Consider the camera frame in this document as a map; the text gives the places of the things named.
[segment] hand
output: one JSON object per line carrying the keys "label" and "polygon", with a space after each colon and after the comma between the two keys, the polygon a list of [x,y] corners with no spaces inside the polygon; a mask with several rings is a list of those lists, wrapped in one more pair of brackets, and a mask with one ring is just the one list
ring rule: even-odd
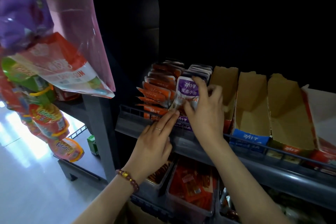
{"label": "hand", "polygon": [[199,100],[196,110],[186,101],[184,103],[184,111],[195,136],[204,148],[212,141],[223,138],[224,106],[222,87],[218,85],[209,85],[207,87],[201,78],[193,77],[192,79],[198,86]]}
{"label": "hand", "polygon": [[129,172],[138,184],[167,161],[172,149],[169,134],[179,115],[176,110],[167,112],[159,122],[145,127],[139,136],[131,157],[122,169]]}

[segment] green box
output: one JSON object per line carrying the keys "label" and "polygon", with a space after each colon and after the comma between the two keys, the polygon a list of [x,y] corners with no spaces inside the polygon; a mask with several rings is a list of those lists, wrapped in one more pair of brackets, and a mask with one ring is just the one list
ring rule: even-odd
{"label": "green box", "polygon": [[90,151],[93,155],[98,156],[98,148],[97,148],[97,144],[96,144],[96,140],[95,140],[95,136],[91,135],[87,138],[87,142],[89,144],[90,147]]}

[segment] empty cardboard box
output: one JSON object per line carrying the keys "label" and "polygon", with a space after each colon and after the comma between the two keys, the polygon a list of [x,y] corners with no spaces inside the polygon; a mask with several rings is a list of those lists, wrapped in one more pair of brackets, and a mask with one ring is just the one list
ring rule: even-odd
{"label": "empty cardboard box", "polygon": [[[266,145],[271,134],[267,104],[267,80],[256,72],[240,73],[232,135],[241,139]],[[230,144],[252,147],[263,152],[263,148],[247,142],[231,139]]]}
{"label": "empty cardboard box", "polygon": [[225,121],[223,133],[228,133],[233,113],[238,86],[238,68],[216,66],[211,75],[210,84],[220,85],[223,88],[223,105],[225,108]]}
{"label": "empty cardboard box", "polygon": [[336,94],[302,87],[308,98],[309,108],[317,137],[317,151],[311,159],[335,165],[335,169],[321,168],[321,171],[336,175]]}
{"label": "empty cardboard box", "polygon": [[[268,103],[273,136],[268,145],[308,158],[315,149],[313,126],[298,83],[273,74],[268,81]],[[267,155],[281,158],[283,154],[269,150]],[[299,158],[288,155],[284,160],[300,162]]]}

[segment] shiny floor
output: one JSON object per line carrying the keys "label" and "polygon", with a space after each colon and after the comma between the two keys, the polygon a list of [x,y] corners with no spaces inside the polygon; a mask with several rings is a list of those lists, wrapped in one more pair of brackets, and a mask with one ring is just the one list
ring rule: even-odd
{"label": "shiny floor", "polygon": [[[64,114],[70,133],[83,123]],[[0,223],[68,224],[100,193],[65,178],[47,144],[0,101]]]}

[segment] bracelet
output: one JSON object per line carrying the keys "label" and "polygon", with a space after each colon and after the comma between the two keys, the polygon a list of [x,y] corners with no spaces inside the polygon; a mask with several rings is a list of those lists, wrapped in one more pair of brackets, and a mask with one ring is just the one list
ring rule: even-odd
{"label": "bracelet", "polygon": [[137,192],[137,191],[139,190],[139,185],[137,184],[137,182],[136,182],[134,179],[132,179],[132,177],[131,177],[131,175],[130,175],[129,172],[123,171],[123,170],[121,170],[121,169],[117,169],[117,170],[115,171],[115,173],[116,173],[117,175],[121,175],[121,176],[124,177],[126,180],[128,180],[128,181],[131,182],[131,185],[132,185],[133,188],[134,188],[134,193]]}

